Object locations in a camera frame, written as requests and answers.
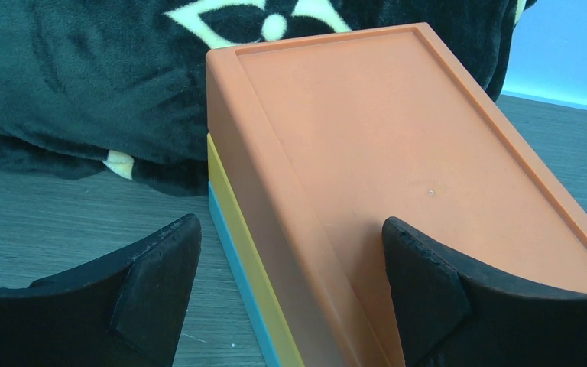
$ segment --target blanket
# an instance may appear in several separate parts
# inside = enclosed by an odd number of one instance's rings
[[[0,0],[0,169],[206,194],[211,48],[427,22],[496,100],[536,0]]]

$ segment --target orange plastic box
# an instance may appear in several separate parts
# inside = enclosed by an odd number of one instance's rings
[[[587,293],[587,215],[427,24],[206,62],[209,131],[305,365],[403,365],[389,216]]]

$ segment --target blue wall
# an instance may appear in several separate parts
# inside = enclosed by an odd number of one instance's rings
[[[587,0],[537,0],[523,13],[503,93],[587,109]]]

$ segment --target white scratch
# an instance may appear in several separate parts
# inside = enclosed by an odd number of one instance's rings
[[[208,343],[208,342],[207,342],[207,341],[205,341],[205,340],[202,340],[202,339],[199,339],[199,338],[195,338],[194,336],[188,335],[188,334],[186,334],[186,333],[181,333],[181,335],[183,335],[183,336],[187,336],[188,338],[191,338],[191,339],[194,339],[194,340],[196,340],[197,342],[201,342],[201,343],[210,344],[210,343]]]

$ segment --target white dot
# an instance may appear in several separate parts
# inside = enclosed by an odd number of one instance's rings
[[[269,15],[262,25],[262,37],[266,41],[276,41],[284,36],[287,30],[287,19],[279,14]]]

